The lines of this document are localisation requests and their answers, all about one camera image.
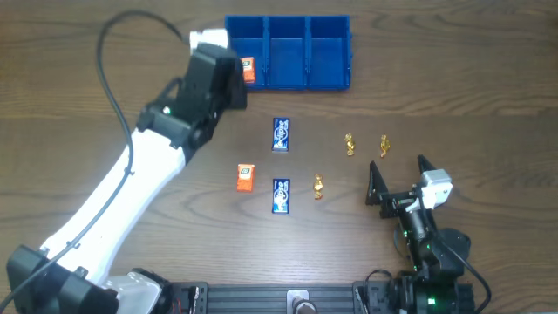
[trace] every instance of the blue candy bar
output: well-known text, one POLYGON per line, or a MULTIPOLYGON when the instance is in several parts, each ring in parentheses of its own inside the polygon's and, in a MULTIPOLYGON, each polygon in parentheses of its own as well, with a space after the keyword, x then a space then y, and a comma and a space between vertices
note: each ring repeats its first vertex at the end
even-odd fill
POLYGON ((273 118, 273 146, 274 152, 289 151, 289 118, 273 118))
POLYGON ((273 179, 273 214, 288 214, 290 179, 273 179))

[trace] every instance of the orange packet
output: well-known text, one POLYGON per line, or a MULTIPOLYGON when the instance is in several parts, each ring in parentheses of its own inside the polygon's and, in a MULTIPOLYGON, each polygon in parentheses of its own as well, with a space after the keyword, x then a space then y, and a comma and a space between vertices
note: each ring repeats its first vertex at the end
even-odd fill
POLYGON ((236 190, 238 192, 252 192, 252 187, 254 186, 254 171, 254 165, 238 165, 238 176, 236 178, 236 190))
POLYGON ((255 65, 254 58, 241 58, 242 71, 244 75, 244 83, 255 83, 255 65))

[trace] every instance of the wood grain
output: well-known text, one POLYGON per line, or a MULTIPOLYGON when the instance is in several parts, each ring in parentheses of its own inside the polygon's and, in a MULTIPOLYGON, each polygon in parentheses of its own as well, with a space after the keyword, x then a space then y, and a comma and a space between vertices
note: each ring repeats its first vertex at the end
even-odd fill
MULTIPOLYGON (((556 311, 558 2, 547 0, 0 1, 4 261, 56 232, 120 154, 93 53, 100 25, 131 8, 185 33, 222 26, 226 14, 351 14, 353 73, 348 92, 257 92, 246 112, 227 113, 128 236, 113 274, 140 266, 176 281, 350 283, 408 269, 391 244, 396 222, 364 205, 386 133, 391 151, 379 166, 392 190, 418 179, 417 154, 453 177, 435 217, 471 236, 469 260, 493 289, 487 312, 556 311), (291 117, 288 154, 269 150, 274 116, 291 117), (252 194, 235 192, 244 162, 256 166, 252 194), (289 216, 270 213, 278 176, 293 185, 289 216)), ((148 21, 114 31, 105 70, 131 123, 187 69, 187 55, 148 21)), ((463 280, 480 302, 482 287, 463 280)))

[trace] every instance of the blue container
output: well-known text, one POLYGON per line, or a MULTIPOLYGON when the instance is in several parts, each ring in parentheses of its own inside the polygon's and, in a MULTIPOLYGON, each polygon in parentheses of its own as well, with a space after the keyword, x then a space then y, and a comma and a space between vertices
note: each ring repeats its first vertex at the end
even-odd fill
POLYGON ((225 17, 231 46, 253 57, 248 89, 344 90, 350 87, 350 17, 225 17))

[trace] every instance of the gold candy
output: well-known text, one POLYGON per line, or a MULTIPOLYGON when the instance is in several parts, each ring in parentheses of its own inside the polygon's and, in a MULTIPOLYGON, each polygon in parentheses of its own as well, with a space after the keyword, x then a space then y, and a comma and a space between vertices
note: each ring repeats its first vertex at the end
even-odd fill
POLYGON ((390 150, 390 140, 387 139, 387 135, 382 135, 382 141, 380 142, 380 149, 382 150, 382 154, 380 154, 380 157, 384 158, 384 156, 387 154, 387 151, 390 150))
POLYGON ((352 140, 352 134, 345 135, 345 143, 347 143, 347 155, 352 156, 355 154, 355 141, 352 140))
POLYGON ((322 188, 323 188, 322 175, 321 174, 314 174, 314 178, 316 178, 316 181, 314 182, 314 199, 319 200, 323 196, 323 194, 322 194, 322 188))

